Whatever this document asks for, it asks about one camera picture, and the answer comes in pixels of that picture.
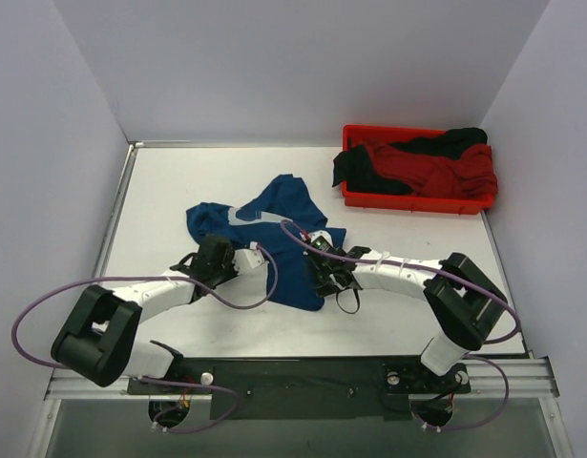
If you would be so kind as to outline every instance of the black cloth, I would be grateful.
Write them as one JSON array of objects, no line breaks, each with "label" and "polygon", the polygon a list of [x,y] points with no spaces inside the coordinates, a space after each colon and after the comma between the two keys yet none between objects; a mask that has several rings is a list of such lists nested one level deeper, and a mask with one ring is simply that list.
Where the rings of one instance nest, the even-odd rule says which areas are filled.
[{"label": "black cloth", "polygon": [[[488,136],[482,129],[469,127],[450,129],[434,138],[418,137],[389,145],[406,153],[458,160],[471,146],[487,142]],[[405,196],[413,192],[412,188],[402,181],[378,175],[364,144],[342,151],[333,159],[332,186],[337,186],[342,181],[346,181],[348,191],[357,193]]]}]

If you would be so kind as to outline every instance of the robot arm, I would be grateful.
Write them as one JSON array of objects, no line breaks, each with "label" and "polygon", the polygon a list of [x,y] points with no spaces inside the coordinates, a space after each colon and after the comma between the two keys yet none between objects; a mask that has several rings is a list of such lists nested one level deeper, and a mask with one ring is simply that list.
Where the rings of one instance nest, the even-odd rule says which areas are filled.
[{"label": "robot arm", "polygon": [[[453,253],[447,260],[404,260],[359,246],[345,252],[331,245],[325,231],[308,235],[302,243],[320,297],[347,289],[383,289],[429,302],[441,330],[422,352],[420,362],[438,377],[448,373],[465,354],[478,350],[503,313],[494,300],[436,274],[446,271],[505,301],[465,255]],[[197,301],[263,263],[262,253],[253,247],[234,250],[230,240],[212,235],[202,241],[197,254],[188,255],[162,274],[169,280],[112,290],[89,286],[53,343],[52,357],[100,386],[110,385],[121,375],[162,378],[182,355],[164,343],[136,339],[138,325],[172,307]],[[429,271],[418,270],[419,265]],[[189,279],[205,286],[198,287]]]},{"label": "robot arm", "polygon": [[[55,339],[52,357],[100,386],[122,375],[162,378],[179,354],[164,343],[137,339],[138,325],[264,264],[262,252],[252,248],[234,250],[230,240],[209,235],[197,254],[161,274],[171,280],[87,287]],[[207,288],[180,280],[185,277]]]},{"label": "robot arm", "polygon": [[[503,307],[494,300],[436,273],[454,274],[505,301],[503,293],[460,253],[452,253],[447,260],[405,260],[360,246],[346,253],[334,248],[324,231],[307,237],[306,243],[315,249],[305,254],[319,296],[346,289],[383,289],[429,302],[441,330],[431,339],[420,361],[437,376],[446,374],[470,351],[479,350],[503,314]],[[316,250],[358,261],[330,259]],[[420,265],[428,270],[419,270]]]}]

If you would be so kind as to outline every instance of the blue shirt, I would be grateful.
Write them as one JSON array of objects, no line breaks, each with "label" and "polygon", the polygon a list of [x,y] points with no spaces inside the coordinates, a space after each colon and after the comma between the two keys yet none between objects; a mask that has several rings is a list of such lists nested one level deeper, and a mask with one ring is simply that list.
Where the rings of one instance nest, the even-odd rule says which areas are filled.
[{"label": "blue shirt", "polygon": [[[326,230],[334,246],[344,243],[346,229],[326,228],[327,218],[310,198],[304,181],[292,175],[277,176],[241,208],[204,202],[187,210],[187,228],[197,243],[207,234],[218,234],[232,240],[236,249],[256,241],[274,257],[280,275],[272,302],[320,310],[325,300],[316,295],[304,249],[281,229],[283,219],[292,219],[307,232]],[[266,291],[273,282],[274,274],[268,268]]]}]

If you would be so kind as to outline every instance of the clothing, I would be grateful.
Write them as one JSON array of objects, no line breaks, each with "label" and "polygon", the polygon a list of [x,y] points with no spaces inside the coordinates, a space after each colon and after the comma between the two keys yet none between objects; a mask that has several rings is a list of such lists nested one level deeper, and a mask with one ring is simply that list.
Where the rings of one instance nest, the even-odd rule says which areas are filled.
[{"label": "clothing", "polygon": [[419,136],[410,141],[399,141],[389,145],[406,153],[459,159],[471,146],[487,143],[486,132],[477,127],[467,127],[450,129],[433,138]]},{"label": "clothing", "polygon": [[[218,234],[232,240],[237,249],[256,241],[274,257],[280,279],[272,302],[319,310],[325,300],[316,295],[302,248],[281,229],[283,219],[292,219],[308,232],[326,230],[334,246],[344,243],[346,229],[325,228],[326,216],[310,198],[304,181],[292,175],[274,178],[257,198],[241,208],[204,202],[187,210],[187,228],[197,243],[207,234]],[[272,269],[268,269],[266,291],[273,282]]]},{"label": "clothing", "polygon": [[413,196],[471,199],[496,196],[498,191],[488,145],[473,145],[458,160],[404,153],[374,142],[366,147],[375,171],[383,178],[405,182]]},{"label": "clothing", "polygon": [[[458,160],[461,156],[470,149],[473,145],[486,145],[488,137],[482,129],[465,128],[465,129],[451,129],[433,138],[418,137],[408,142],[394,142],[389,143],[388,146],[399,152],[410,153],[411,155],[419,155],[423,161],[430,160],[432,157],[446,157],[449,159]],[[425,197],[441,197],[441,198],[461,198],[459,190],[452,190],[453,184],[446,181],[444,187],[438,186],[440,181],[432,179],[426,189],[418,184],[418,181],[412,180],[416,184],[412,187],[405,179],[396,179],[393,173],[379,173],[374,167],[373,149],[376,147],[381,149],[387,145],[371,142],[371,148],[368,147],[368,142],[349,148],[348,151],[339,153],[333,160],[333,184],[336,186],[342,181],[346,181],[348,191],[371,193],[371,194],[387,194],[393,196],[425,196]],[[393,161],[390,165],[395,167],[394,160],[397,155],[392,155],[390,160]],[[474,169],[473,163],[476,159],[471,161],[471,164],[466,161],[464,169],[472,171]],[[440,162],[432,163],[433,167],[440,164]],[[402,171],[403,176],[410,173],[410,170]],[[494,177],[494,187],[496,187],[496,177]]]},{"label": "clothing", "polygon": [[346,182],[348,191],[356,193],[388,194],[404,196],[411,194],[406,183],[378,175],[367,153],[366,145],[357,145],[348,151],[342,151],[333,159],[333,184],[337,186]]}]

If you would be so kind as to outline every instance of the white tabletop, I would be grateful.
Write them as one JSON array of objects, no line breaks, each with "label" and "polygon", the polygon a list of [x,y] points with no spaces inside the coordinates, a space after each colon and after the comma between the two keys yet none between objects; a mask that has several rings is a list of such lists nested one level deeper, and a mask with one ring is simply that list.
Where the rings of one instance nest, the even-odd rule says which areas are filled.
[{"label": "white tabletop", "polygon": [[[156,275],[195,251],[185,211],[203,201],[242,206],[278,174],[304,179],[310,196],[329,219],[347,229],[353,245],[411,259],[468,255],[501,289],[494,252],[481,216],[345,207],[331,188],[338,148],[141,148],[115,232],[107,275]],[[219,287],[236,303],[264,294],[265,270]],[[352,295],[343,306],[352,307]],[[171,345],[189,357],[293,357],[414,355],[439,326],[426,302],[384,291],[362,291],[356,315],[327,299],[319,312],[277,303],[250,311],[227,308],[212,297],[174,308],[143,323],[138,336]],[[491,337],[514,326],[504,314]],[[524,353],[521,336],[486,345],[480,353]]]}]

